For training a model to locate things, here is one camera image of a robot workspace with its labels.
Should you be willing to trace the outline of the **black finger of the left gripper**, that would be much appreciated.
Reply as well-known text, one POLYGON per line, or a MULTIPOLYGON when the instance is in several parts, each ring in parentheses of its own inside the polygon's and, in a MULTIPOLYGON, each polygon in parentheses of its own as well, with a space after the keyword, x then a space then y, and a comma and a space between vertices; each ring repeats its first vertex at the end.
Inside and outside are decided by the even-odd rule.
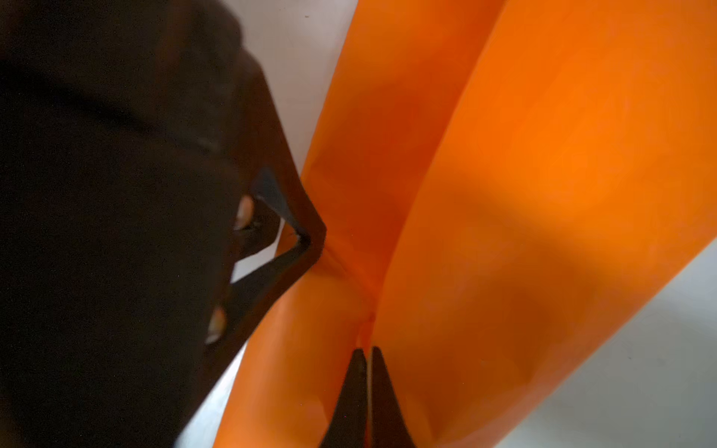
POLYGON ((203 357, 201 379, 218 380, 272 306, 319 259, 324 238, 304 236, 287 252, 233 283, 224 305, 227 326, 203 357))
POLYGON ((326 227, 300 180, 263 69, 246 50, 238 54, 237 68, 236 160, 259 207, 258 230, 265 233, 283 221, 301 245, 322 246, 326 227))

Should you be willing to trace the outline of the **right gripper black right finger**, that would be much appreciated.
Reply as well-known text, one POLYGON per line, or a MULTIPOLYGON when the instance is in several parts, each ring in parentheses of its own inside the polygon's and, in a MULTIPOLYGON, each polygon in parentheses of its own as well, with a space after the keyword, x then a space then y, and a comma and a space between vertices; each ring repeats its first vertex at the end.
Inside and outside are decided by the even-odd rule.
POLYGON ((369 380, 369 434, 373 448, 416 448, 379 347, 373 347, 369 380))

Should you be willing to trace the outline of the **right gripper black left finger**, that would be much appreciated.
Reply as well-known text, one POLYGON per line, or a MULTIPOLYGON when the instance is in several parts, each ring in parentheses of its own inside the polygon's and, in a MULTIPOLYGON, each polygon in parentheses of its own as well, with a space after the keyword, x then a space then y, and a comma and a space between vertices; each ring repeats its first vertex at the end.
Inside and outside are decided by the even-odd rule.
POLYGON ((320 448, 362 448, 368 415, 367 361, 362 349, 353 351, 332 420, 320 448))

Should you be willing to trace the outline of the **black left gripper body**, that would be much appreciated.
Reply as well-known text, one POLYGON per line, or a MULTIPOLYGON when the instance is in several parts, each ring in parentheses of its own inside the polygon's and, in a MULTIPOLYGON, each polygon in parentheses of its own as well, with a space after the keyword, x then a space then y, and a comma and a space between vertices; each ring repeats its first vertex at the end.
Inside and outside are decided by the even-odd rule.
POLYGON ((218 1, 1 5, 1 442, 169 447, 246 179, 218 1))

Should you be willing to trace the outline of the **orange wrapping paper sheet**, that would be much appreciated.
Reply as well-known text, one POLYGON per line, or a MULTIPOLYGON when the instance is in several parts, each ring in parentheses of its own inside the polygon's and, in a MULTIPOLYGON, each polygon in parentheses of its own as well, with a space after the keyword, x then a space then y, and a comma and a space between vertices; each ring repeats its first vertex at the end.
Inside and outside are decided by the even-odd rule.
POLYGON ((357 348, 415 444, 494 444, 715 239, 716 5, 361 1, 302 182, 216 446, 318 446, 357 348))

